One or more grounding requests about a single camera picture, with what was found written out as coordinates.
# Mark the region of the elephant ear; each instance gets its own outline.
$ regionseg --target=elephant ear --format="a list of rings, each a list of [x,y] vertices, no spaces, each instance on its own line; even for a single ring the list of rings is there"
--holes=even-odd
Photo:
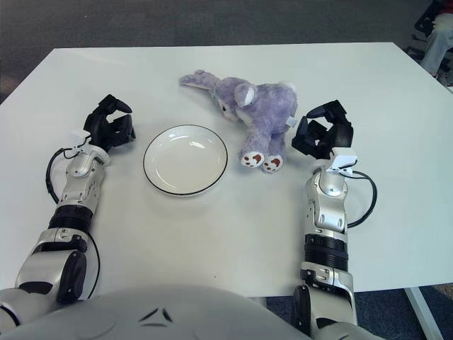
[[[239,108],[243,108],[250,104],[256,97],[258,89],[250,83],[242,83],[234,89],[234,99],[238,103]]]
[[[179,79],[179,84],[198,87],[199,89],[204,90],[213,90],[215,85],[220,81],[215,75],[205,72],[202,69],[195,71],[194,74],[188,74],[187,76],[182,76]]]

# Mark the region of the table leg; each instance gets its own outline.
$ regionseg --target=table leg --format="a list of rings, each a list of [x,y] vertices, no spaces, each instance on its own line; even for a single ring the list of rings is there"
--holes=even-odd
[[[439,327],[432,317],[430,308],[426,304],[425,298],[420,292],[419,287],[404,288],[404,292],[408,296],[409,302],[417,316],[418,322],[425,333],[427,340],[443,340]]]
[[[248,299],[255,301],[256,303],[258,303],[259,305],[263,306],[266,309],[268,308],[268,303],[266,302],[265,297],[249,297]]]

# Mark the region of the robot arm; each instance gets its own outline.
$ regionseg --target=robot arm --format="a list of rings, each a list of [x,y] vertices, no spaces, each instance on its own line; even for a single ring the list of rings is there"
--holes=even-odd
[[[314,156],[314,174],[306,183],[303,285],[294,291],[292,324],[316,339],[338,322],[357,325],[352,275],[348,273],[348,219],[345,179],[357,156],[351,148],[353,128],[340,102],[332,101],[302,118],[292,146]],[[330,130],[307,118],[324,117]]]
[[[0,334],[81,296],[89,228],[99,201],[104,167],[110,163],[107,152],[135,138],[129,114],[112,123],[107,121],[107,115],[115,110],[132,112],[122,101],[108,95],[88,116],[84,143],[73,148],[75,156],[66,170],[67,184],[56,202],[48,229],[41,233],[22,265],[15,288],[0,291]],[[50,177],[46,183],[53,193]]]

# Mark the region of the person's leg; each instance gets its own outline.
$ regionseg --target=person's leg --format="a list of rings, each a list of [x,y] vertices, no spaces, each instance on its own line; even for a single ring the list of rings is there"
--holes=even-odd
[[[434,28],[428,37],[428,46],[420,63],[421,67],[435,76],[445,53],[452,47],[453,14],[442,13],[434,20]]]

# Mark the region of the plush foot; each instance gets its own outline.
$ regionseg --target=plush foot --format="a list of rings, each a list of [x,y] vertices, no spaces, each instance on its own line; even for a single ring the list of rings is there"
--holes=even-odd
[[[241,158],[241,164],[249,168],[257,168],[264,161],[264,155],[261,152],[247,152]]]
[[[263,163],[263,170],[269,173],[279,171],[283,165],[283,158],[280,155],[269,156]]]

